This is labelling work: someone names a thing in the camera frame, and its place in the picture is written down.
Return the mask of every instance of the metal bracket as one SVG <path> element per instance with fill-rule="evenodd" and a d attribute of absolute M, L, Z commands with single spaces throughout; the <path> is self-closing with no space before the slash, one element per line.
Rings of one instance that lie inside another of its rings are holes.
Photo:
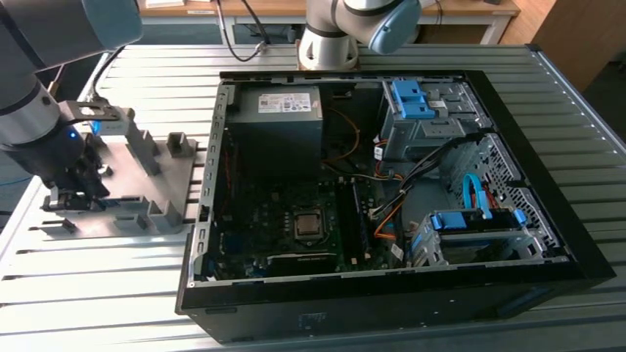
<path fill-rule="evenodd" d="M 153 221 L 161 233 L 173 233 L 178 231 L 183 223 L 183 217 L 173 206 L 173 202 L 167 201 L 166 210 L 162 211 L 153 201 L 149 206 L 149 218 Z"/>

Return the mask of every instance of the wooden cabinet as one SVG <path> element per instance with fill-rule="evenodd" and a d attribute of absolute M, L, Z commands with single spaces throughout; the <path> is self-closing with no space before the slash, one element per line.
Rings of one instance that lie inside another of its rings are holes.
<path fill-rule="evenodd" d="M 514 0 L 501 44 L 536 43 L 582 91 L 626 46 L 625 0 Z"/>

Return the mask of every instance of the workbench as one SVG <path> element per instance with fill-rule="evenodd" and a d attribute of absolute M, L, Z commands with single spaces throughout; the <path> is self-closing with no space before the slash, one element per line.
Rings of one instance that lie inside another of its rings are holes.
<path fill-rule="evenodd" d="M 263 24 L 306 23 L 306 0 L 249 0 Z M 146 0 L 139 1 L 145 24 L 218 24 L 215 1 L 189 1 L 186 6 L 146 8 Z M 442 25 L 486 25 L 488 30 L 481 44 L 498 44 L 508 29 L 509 21 L 520 14 L 514 0 L 502 0 L 500 5 L 482 0 L 442 0 Z M 255 24 L 241 0 L 222 0 L 226 33 L 231 42 L 235 38 L 233 27 L 237 24 Z M 420 24 L 438 24 L 438 6 L 424 9 Z"/>
<path fill-rule="evenodd" d="M 253 45 L 239 49 L 242 54 Z M 510 320 L 239 347 L 344 346 L 341 351 L 582 351 L 626 346 L 626 148 L 541 52 L 526 47 L 422 45 L 392 56 L 361 50 L 365 70 L 484 70 L 618 277 Z M 134 107 L 157 139 L 185 131 L 207 146 L 219 72 L 294 70 L 282 45 L 239 63 L 222 45 L 130 46 L 101 94 Z M 205 152 L 194 179 L 202 178 Z M 197 215 L 199 185 L 186 218 Z M 174 313 L 186 233 L 45 241 L 47 189 L 37 178 L 0 235 L 0 346 L 4 351 L 199 351 L 222 346 Z"/>

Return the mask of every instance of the motherboard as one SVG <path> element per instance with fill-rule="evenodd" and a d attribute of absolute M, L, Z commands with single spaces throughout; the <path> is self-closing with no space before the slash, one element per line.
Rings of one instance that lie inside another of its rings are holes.
<path fill-rule="evenodd" d="M 246 183 L 223 216 L 222 279 L 386 267 L 369 234 L 370 180 Z"/>

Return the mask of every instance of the blue led light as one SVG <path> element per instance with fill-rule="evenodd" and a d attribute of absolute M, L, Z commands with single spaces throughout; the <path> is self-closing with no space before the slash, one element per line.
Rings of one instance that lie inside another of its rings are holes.
<path fill-rule="evenodd" d="M 91 132 L 98 136 L 98 133 L 101 132 L 101 121 L 91 122 Z"/>

